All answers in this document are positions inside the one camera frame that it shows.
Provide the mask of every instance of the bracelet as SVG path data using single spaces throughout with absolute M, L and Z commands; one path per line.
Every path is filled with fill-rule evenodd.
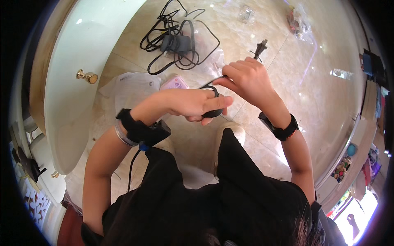
M 131 140 L 123 133 L 123 131 L 121 130 L 121 127 L 120 127 L 120 124 L 121 124 L 121 123 L 122 123 L 122 122 L 121 122 L 120 120 L 118 120 L 118 119 L 115 120 L 115 132 L 116 132 L 116 135 L 118 136 L 118 138 L 119 138 L 120 140 L 122 140 L 122 142 L 124 142 L 124 143 L 125 143 L 126 145 L 128 145 L 128 146 L 131 146 L 131 147 L 137 146 L 137 145 L 138 145 L 137 142 L 131 141 Z

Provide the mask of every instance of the power adapter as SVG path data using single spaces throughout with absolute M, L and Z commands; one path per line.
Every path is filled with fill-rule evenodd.
M 190 51 L 190 48 L 191 40 L 189 36 L 169 34 L 164 36 L 163 43 L 160 46 L 160 51 L 170 51 L 184 56 Z

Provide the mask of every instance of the white cabinet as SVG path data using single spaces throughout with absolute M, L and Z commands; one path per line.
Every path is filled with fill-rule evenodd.
M 79 0 L 56 40 L 48 68 L 44 116 L 54 168 L 67 175 L 88 141 L 97 85 L 77 79 L 79 69 L 100 78 L 115 43 L 144 0 Z

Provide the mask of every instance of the black wristband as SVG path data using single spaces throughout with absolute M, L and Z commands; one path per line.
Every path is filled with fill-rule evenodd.
M 292 120 L 290 121 L 290 124 L 285 129 L 274 127 L 263 112 L 261 112 L 259 114 L 258 118 L 261 120 L 261 122 L 264 123 L 264 125 L 266 125 L 266 127 L 268 127 L 268 129 L 274 134 L 274 136 L 277 139 L 279 139 L 280 141 L 286 141 L 286 139 L 288 137 L 290 137 L 291 135 L 293 135 L 293 133 L 296 130 L 299 130 L 298 124 L 297 124 L 297 121 L 296 121 L 294 115 L 292 115 L 292 114 L 290 114 L 290 115 L 291 115 Z
M 152 147 L 161 140 L 171 135 L 171 129 L 167 124 L 160 120 L 152 126 L 145 125 L 142 121 L 135 121 L 130 115 L 131 109 L 122 109 L 116 116 L 122 122 L 123 127 L 127 131 L 127 138 L 133 142 L 143 143 L 148 147 Z

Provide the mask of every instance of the door handle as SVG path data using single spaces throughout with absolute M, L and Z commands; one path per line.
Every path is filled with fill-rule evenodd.
M 84 79 L 86 80 L 89 84 L 94 84 L 97 82 L 97 79 L 99 78 L 97 76 L 97 74 L 92 73 L 92 72 L 87 72 L 84 73 L 84 71 L 82 69 L 78 70 L 78 72 L 76 72 L 76 76 L 77 79 Z

